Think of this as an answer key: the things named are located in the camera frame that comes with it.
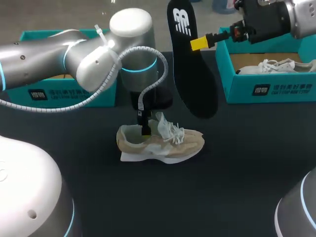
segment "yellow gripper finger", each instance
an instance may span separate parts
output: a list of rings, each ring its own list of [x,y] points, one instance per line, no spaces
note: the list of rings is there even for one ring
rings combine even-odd
[[[196,50],[199,50],[202,48],[208,48],[206,36],[192,40],[191,41],[191,48],[193,51],[196,51]]]

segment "robot end effector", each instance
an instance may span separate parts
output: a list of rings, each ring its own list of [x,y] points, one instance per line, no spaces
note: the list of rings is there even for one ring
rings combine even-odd
[[[236,0],[243,20],[230,26],[230,32],[207,34],[191,41],[192,50],[211,48],[229,37],[233,42],[258,43],[291,33],[296,39],[316,34],[316,0]]]

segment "floor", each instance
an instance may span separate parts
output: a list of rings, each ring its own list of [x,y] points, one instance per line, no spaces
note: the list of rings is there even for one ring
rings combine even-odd
[[[219,27],[230,26],[242,18],[238,13],[212,12],[211,1],[192,3],[199,36],[216,33]],[[166,18],[168,3],[169,0],[0,0],[0,43],[17,40],[23,31],[29,30],[87,29],[95,24],[108,28],[114,13],[138,7],[153,18],[157,49],[171,51]]]

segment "white spiral cable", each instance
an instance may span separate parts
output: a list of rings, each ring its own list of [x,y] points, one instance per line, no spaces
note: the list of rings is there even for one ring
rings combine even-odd
[[[144,95],[150,91],[151,89],[155,88],[156,86],[158,86],[160,83],[162,83],[167,75],[168,75],[168,62],[166,60],[166,58],[163,56],[162,53],[160,53],[159,51],[157,51],[154,48],[150,48],[150,47],[146,47],[146,46],[137,46],[137,47],[133,47],[130,49],[125,50],[118,58],[121,61],[124,57],[126,57],[127,55],[129,55],[132,52],[135,51],[147,51],[150,53],[153,53],[155,55],[157,55],[158,58],[160,58],[163,62],[164,65],[164,72],[163,75],[152,85],[148,86],[147,88],[145,88],[141,94],[139,95],[138,98],[138,109],[139,110],[144,110],[144,104],[143,104],[143,98]],[[17,104],[13,104],[4,100],[0,99],[0,105],[6,106],[6,107],[10,107],[13,109],[17,109],[17,110],[23,110],[23,111],[29,111],[29,112],[36,112],[36,113],[61,113],[61,112],[67,112],[67,111],[71,111],[71,110],[76,110],[79,109],[83,106],[85,106],[86,104],[90,103],[91,101],[93,101],[96,97],[98,97],[101,92],[104,90],[104,88],[106,87],[107,83],[109,82],[109,80],[111,79],[113,73],[116,71],[116,67],[117,65],[114,63],[108,76],[106,77],[106,79],[104,80],[104,82],[102,83],[102,85],[99,87],[99,89],[94,92],[89,98],[87,98],[86,100],[75,104],[75,105],[71,105],[71,106],[67,106],[67,107],[63,107],[63,108],[56,108],[56,109],[46,109],[46,108],[35,108],[35,107],[29,107],[29,106],[21,106],[21,105],[17,105]]]

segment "shoe tongue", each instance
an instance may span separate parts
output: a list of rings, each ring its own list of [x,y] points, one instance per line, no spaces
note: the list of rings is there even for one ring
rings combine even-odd
[[[156,118],[158,119],[158,132],[164,140],[171,137],[169,122],[166,120],[162,112],[156,113]]]

